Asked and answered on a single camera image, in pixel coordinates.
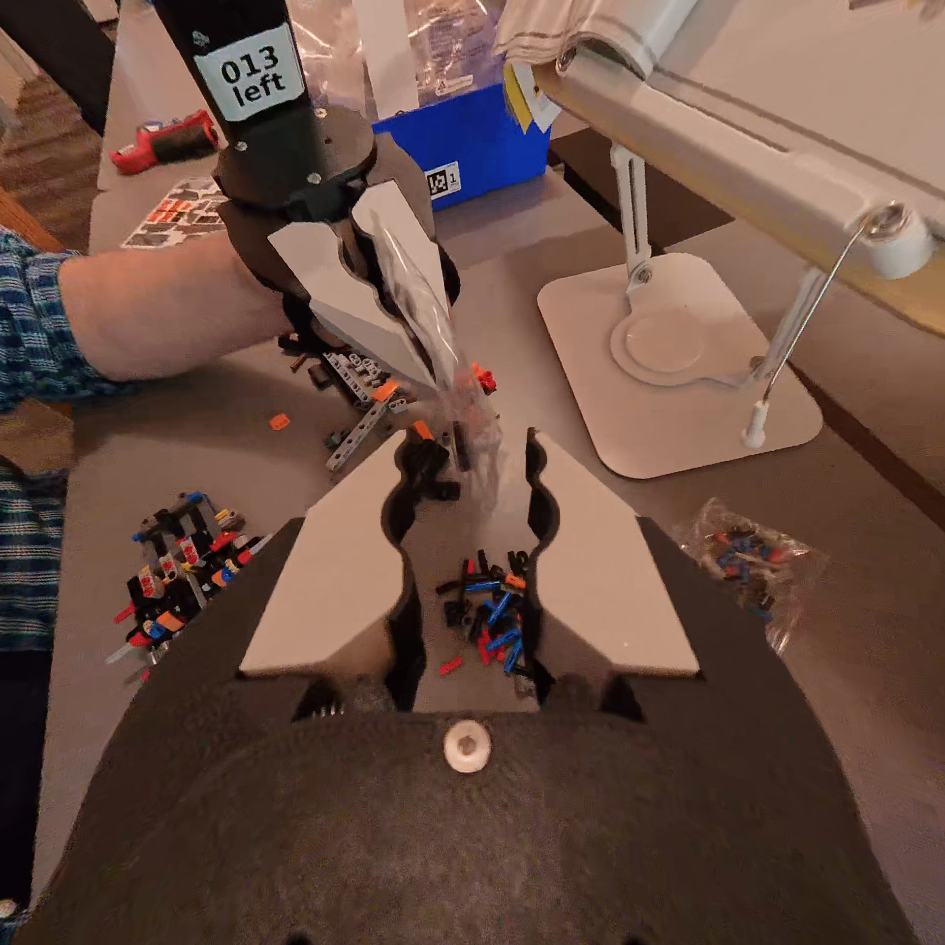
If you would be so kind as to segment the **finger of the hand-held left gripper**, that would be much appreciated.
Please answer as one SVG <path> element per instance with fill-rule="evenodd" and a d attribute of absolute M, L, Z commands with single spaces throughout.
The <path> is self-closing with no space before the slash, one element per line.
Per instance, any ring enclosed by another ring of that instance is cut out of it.
<path fill-rule="evenodd" d="M 308 293 L 316 320 L 331 334 L 395 375 L 435 388 L 434 376 L 404 325 L 384 309 L 378 290 L 343 262 L 342 240 L 329 225 L 289 223 L 268 241 Z"/>
<path fill-rule="evenodd" d="M 387 181 L 369 186 L 353 207 L 350 222 L 364 259 L 366 278 L 385 308 L 393 311 L 393 297 L 381 266 L 383 234 L 387 232 L 425 277 L 446 315 L 451 313 L 440 245 L 428 235 L 398 183 Z"/>

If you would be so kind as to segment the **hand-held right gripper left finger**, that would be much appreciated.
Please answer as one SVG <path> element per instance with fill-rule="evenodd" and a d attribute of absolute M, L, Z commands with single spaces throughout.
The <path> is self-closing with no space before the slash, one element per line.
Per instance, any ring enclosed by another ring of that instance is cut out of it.
<path fill-rule="evenodd" d="M 416 520 L 408 465 L 419 439 L 396 432 L 303 520 L 239 666 L 248 678 L 384 683 L 413 709 L 426 668 L 422 609 L 404 540 Z"/>

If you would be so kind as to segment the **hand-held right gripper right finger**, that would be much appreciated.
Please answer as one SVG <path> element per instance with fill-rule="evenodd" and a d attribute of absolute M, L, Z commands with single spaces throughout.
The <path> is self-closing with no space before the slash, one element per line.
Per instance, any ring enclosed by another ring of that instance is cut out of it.
<path fill-rule="evenodd" d="M 696 679 L 700 666 L 635 510 L 530 428 L 523 655 L 537 700 L 576 684 L 620 704 L 629 678 Z"/>

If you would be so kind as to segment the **heap of small lego pins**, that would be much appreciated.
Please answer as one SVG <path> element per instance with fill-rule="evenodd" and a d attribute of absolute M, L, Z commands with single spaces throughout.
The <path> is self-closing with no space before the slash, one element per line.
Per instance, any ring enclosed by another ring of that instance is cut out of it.
<path fill-rule="evenodd" d="M 508 551 L 502 564 L 479 549 L 434 588 L 447 628 L 475 649 L 482 667 L 498 667 L 522 688 L 536 684 L 524 641 L 529 561 L 526 550 Z"/>

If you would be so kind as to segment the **clear lego bag orange pins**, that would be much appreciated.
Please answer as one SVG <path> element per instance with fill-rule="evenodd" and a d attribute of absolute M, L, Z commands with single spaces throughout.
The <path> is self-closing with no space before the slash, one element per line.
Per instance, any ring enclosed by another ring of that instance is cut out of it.
<path fill-rule="evenodd" d="M 452 316 L 432 277 L 425 275 L 404 242 L 377 210 L 369 219 L 384 292 L 425 359 L 433 379 L 433 418 L 451 437 L 455 465 L 484 513 L 495 508 L 502 484 L 503 435 L 466 359 Z"/>

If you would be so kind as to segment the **person's left forearm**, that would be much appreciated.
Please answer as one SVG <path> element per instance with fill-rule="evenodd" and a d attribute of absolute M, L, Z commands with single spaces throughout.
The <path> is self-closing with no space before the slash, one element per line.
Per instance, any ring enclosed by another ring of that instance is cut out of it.
<path fill-rule="evenodd" d="M 205 236 L 158 251 L 42 252 L 1 234 L 1 409 L 70 404 L 215 357 L 212 315 L 239 286 L 228 240 Z"/>

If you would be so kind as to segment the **long grey lego beam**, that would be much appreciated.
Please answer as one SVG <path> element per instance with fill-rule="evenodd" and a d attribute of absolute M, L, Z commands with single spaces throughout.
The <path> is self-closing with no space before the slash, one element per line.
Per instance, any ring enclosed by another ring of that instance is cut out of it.
<path fill-rule="evenodd" d="M 354 351 L 329 351 L 320 356 L 336 386 L 351 396 L 370 399 L 389 375 L 370 358 Z"/>

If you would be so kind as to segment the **clear lego bag blue pins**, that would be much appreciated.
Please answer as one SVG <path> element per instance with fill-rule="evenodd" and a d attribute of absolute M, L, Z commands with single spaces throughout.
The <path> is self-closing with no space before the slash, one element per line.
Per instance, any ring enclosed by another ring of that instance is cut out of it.
<path fill-rule="evenodd" d="M 671 531 L 679 548 L 743 612 L 779 656 L 829 563 L 821 550 L 711 498 Z"/>

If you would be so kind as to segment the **partly built lego chassis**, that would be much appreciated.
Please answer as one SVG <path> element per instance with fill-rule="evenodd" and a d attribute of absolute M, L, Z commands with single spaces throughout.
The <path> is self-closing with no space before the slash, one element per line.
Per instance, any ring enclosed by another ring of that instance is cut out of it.
<path fill-rule="evenodd" d="M 144 563 L 126 582 L 128 604 L 113 619 L 126 625 L 124 643 L 105 665 L 137 654 L 155 666 L 272 538 L 251 533 L 242 513 L 216 507 L 200 490 L 156 510 L 132 536 Z"/>

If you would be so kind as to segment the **pile of loose lego pieces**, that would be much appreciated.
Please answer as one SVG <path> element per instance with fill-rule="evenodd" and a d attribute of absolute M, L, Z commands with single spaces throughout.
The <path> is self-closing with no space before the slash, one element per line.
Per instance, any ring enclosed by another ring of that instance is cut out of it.
<path fill-rule="evenodd" d="M 300 371 L 305 370 L 307 373 L 309 367 L 313 364 L 322 365 L 325 369 L 320 360 L 320 356 L 325 352 L 354 351 L 373 360 L 389 375 L 385 383 L 395 381 L 400 385 L 399 392 L 388 401 L 387 411 L 383 419 L 378 422 L 376 427 L 360 444 L 346 465 L 336 473 L 328 472 L 330 475 L 335 476 L 347 472 L 353 466 L 355 459 L 368 449 L 370 443 L 387 441 L 396 432 L 405 432 L 407 438 L 404 443 L 403 459 L 408 480 L 411 484 L 410 487 L 415 493 L 440 502 L 455 501 L 460 497 L 464 476 L 455 465 L 450 435 L 444 432 L 439 423 L 433 418 L 434 393 L 432 393 L 430 401 L 423 401 L 420 396 L 419 384 L 395 375 L 379 362 L 347 344 L 331 346 L 315 335 L 303 336 L 301 333 L 279 336 L 277 343 L 282 353 L 289 356 L 292 362 L 302 354 L 309 356 Z M 494 390 L 490 373 L 482 372 L 477 364 L 473 364 L 472 369 L 481 384 L 483 392 L 488 397 L 489 393 Z M 347 434 L 360 422 L 360 419 L 371 407 L 371 399 L 351 396 L 339 389 L 334 382 L 325 390 L 319 390 L 316 387 L 315 389 L 318 392 L 334 390 L 348 408 L 348 415 L 338 421 L 323 437 L 326 465 L 337 442 L 336 437 Z"/>

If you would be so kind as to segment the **blue box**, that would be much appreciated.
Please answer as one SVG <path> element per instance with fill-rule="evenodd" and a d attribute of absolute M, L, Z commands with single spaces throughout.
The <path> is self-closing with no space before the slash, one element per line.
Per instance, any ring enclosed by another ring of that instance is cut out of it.
<path fill-rule="evenodd" d="M 547 168 L 550 132 L 522 131 L 496 83 L 376 121 L 418 164 L 435 211 L 526 183 Z"/>

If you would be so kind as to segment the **red and black tool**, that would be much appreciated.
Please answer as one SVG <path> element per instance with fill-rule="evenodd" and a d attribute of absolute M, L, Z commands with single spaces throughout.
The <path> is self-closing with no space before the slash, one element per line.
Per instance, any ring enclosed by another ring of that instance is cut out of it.
<path fill-rule="evenodd" d="M 133 176 L 156 166 L 210 156 L 218 149 L 214 120 L 210 112 L 200 109 L 183 119 L 139 126 L 134 140 L 110 151 L 109 159 L 119 174 Z"/>

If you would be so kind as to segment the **white paper booklet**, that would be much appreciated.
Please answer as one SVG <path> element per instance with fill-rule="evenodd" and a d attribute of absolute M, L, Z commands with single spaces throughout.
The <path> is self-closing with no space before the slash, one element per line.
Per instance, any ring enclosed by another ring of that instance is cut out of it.
<path fill-rule="evenodd" d="M 419 109 L 404 1 L 354 1 L 363 58 L 379 120 Z"/>

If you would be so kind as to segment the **hanging paper tags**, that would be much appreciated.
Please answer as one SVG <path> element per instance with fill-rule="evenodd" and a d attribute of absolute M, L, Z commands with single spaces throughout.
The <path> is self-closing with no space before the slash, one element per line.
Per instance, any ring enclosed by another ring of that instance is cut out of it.
<path fill-rule="evenodd" d="M 532 66 L 506 61 L 503 66 L 506 107 L 522 132 L 536 126 L 541 134 L 549 132 L 561 114 L 561 107 L 543 92 Z"/>

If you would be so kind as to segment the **dark trousers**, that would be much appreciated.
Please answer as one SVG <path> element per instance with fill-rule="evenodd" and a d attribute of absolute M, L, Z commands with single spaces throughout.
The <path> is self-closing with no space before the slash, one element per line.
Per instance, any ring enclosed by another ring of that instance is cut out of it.
<path fill-rule="evenodd" d="M 50 652 L 1 654 L 1 898 L 30 903 Z"/>

